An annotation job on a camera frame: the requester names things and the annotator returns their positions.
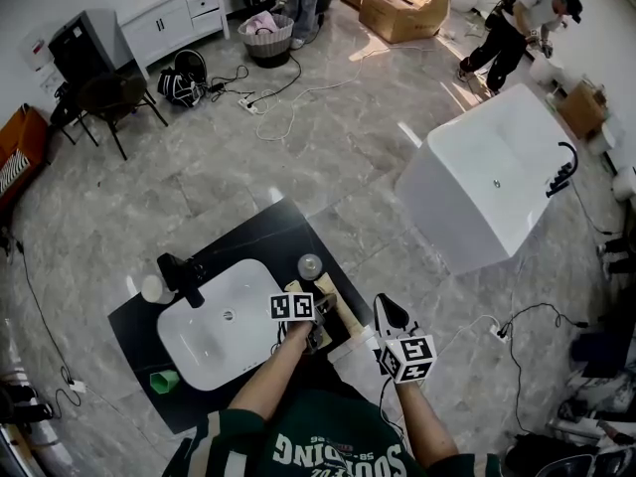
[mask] laundry basket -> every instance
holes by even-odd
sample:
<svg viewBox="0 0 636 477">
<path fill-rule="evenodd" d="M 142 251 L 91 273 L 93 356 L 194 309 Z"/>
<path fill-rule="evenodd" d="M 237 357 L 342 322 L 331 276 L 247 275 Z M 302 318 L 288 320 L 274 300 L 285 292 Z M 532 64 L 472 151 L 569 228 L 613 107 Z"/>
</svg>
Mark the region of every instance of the laundry basket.
<svg viewBox="0 0 636 477">
<path fill-rule="evenodd" d="M 249 20 L 238 27 L 238 34 L 249 55 L 258 66 L 267 69 L 282 66 L 289 60 L 289 43 L 294 28 L 291 18 L 279 14 L 272 14 L 272 18 L 278 27 L 278 30 L 272 33 L 261 30 L 255 35 L 248 35 L 245 30 Z"/>
</svg>

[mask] brown leather armchair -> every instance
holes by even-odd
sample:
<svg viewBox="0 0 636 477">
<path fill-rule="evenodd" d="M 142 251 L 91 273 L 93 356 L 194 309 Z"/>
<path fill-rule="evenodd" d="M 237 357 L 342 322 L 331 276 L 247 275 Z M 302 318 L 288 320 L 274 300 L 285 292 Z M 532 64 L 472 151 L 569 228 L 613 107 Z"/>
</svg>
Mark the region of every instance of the brown leather armchair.
<svg viewBox="0 0 636 477">
<path fill-rule="evenodd" d="M 23 104 L 0 129 L 0 215 L 13 203 L 45 161 L 48 124 Z"/>
</svg>

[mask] marble floor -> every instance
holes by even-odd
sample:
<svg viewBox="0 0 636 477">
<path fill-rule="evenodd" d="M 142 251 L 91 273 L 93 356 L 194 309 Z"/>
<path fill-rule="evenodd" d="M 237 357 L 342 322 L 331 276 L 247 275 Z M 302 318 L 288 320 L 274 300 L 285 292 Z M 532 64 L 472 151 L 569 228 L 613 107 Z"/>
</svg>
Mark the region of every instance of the marble floor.
<svg viewBox="0 0 636 477">
<path fill-rule="evenodd" d="M 232 22 L 234 29 L 238 24 Z M 356 80 L 298 99 L 283 140 L 258 139 L 261 121 L 239 107 L 235 93 L 192 109 L 160 100 L 168 128 L 144 108 L 126 118 L 119 136 L 127 162 L 98 121 L 90 120 L 90 127 L 99 148 L 79 129 L 72 130 L 79 139 L 75 147 L 56 137 L 52 165 L 20 200 L 13 223 L 51 331 L 74 376 L 88 386 L 81 407 L 60 397 L 63 418 L 32 435 L 34 443 L 58 441 L 39 450 L 52 474 L 161 473 L 187 433 L 172 434 L 153 409 L 106 316 L 155 269 L 161 252 L 186 257 L 281 196 L 296 202 L 370 303 L 376 293 L 387 293 L 413 308 L 434 336 L 442 354 L 423 389 L 461 449 L 501 451 L 510 443 L 520 430 L 514 415 L 517 368 L 508 348 L 488 333 L 488 319 L 446 345 L 483 314 L 503 322 L 540 301 L 573 319 L 592 318 L 608 305 L 612 285 L 594 252 L 602 236 L 586 221 L 572 189 L 553 198 L 514 258 L 461 276 L 448 273 L 396 198 L 394 182 L 415 151 L 402 128 L 423 139 L 485 96 L 476 80 L 467 86 L 454 77 L 457 57 L 479 42 L 465 36 L 470 30 L 464 16 L 453 14 L 438 38 L 408 44 L 420 50 L 367 57 Z M 296 74 L 293 63 L 274 71 L 257 68 L 237 34 L 195 48 L 214 76 L 232 77 L 238 65 L 249 66 L 248 78 L 229 86 L 235 90 L 276 89 Z M 355 11 L 334 2 L 316 41 L 294 54 L 302 77 L 281 94 L 260 135 L 287 130 L 289 103 L 303 89 L 353 78 L 365 53 L 384 48 Z M 161 66 L 155 68 L 152 86 Z M 521 65 L 508 85 L 526 80 L 527 69 Z M 609 190 L 608 167 L 584 148 L 580 160 L 576 187 L 587 210 L 598 225 L 619 230 L 622 213 Z M 61 363 L 21 256 L 0 261 L 3 374 L 23 370 L 53 399 L 64 387 Z M 524 368 L 521 422 L 542 429 L 563 396 L 575 331 L 555 328 L 548 310 L 529 313 L 515 328 Z M 346 381 L 379 400 L 383 380 L 368 341 L 352 342 L 333 358 Z M 384 406 L 401 421 L 393 388 Z"/>
</svg>

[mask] black faucet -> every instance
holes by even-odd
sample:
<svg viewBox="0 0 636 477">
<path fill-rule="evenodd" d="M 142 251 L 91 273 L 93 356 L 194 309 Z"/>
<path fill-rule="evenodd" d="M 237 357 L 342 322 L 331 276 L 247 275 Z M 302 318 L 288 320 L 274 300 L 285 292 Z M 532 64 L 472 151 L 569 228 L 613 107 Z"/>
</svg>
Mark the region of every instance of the black faucet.
<svg viewBox="0 0 636 477">
<path fill-rule="evenodd" d="M 550 196 L 554 196 L 556 193 L 569 186 L 569 181 L 567 179 L 571 177 L 576 171 L 576 168 L 578 168 L 578 155 L 576 154 L 576 150 L 574 149 L 574 147 L 572 147 L 569 143 L 565 143 L 564 141 L 560 141 L 558 143 L 558 146 L 569 148 L 572 155 L 574 156 L 574 165 L 572 166 L 571 163 L 565 163 L 560 167 L 560 169 L 556 173 L 554 181 L 550 182 L 550 190 L 546 193 L 546 196 L 548 198 Z"/>
<path fill-rule="evenodd" d="M 205 302 L 195 278 L 199 275 L 198 265 L 191 260 L 184 261 L 164 252 L 157 258 L 159 270 L 170 291 L 179 290 L 191 307 L 201 307 Z"/>
</svg>

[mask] dark green shirt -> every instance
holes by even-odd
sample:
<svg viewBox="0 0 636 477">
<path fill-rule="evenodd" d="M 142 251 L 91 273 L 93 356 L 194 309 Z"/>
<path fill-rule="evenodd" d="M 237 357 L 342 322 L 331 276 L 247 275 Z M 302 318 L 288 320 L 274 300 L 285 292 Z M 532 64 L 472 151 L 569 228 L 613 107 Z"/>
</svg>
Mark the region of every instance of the dark green shirt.
<svg viewBox="0 0 636 477">
<path fill-rule="evenodd" d="M 197 429 L 174 475 L 280 477 L 390 477 L 480 475 L 499 477 L 499 460 L 488 455 L 476 472 L 475 456 L 462 454 L 424 472 L 374 404 L 305 390 L 282 404 L 265 424 L 251 411 L 227 409 Z"/>
</svg>

